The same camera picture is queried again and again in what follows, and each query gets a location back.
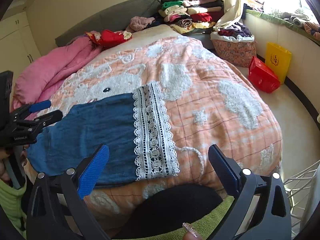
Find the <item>left hand with painted nails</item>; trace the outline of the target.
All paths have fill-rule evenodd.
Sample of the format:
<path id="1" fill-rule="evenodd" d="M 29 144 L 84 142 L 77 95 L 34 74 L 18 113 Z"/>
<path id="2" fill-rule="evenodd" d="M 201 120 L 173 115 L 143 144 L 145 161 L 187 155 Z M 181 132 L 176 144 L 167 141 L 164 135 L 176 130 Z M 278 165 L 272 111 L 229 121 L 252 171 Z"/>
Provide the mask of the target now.
<path id="1" fill-rule="evenodd" d="M 6 153 L 5 149 L 0 149 L 0 178 L 2 181 L 4 181 L 6 184 L 10 181 L 10 176 L 8 172 L 6 171 L 4 160 L 8 158 L 8 154 Z"/>

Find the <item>right hand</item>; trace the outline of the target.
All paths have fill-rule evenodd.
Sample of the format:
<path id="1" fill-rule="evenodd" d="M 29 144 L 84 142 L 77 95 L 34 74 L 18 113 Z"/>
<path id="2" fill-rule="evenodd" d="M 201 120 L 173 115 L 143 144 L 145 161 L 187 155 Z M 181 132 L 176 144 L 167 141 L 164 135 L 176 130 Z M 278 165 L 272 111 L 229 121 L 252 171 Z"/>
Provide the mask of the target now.
<path id="1" fill-rule="evenodd" d="M 183 240 L 203 240 L 202 236 L 189 223 L 182 224 L 185 234 Z"/>

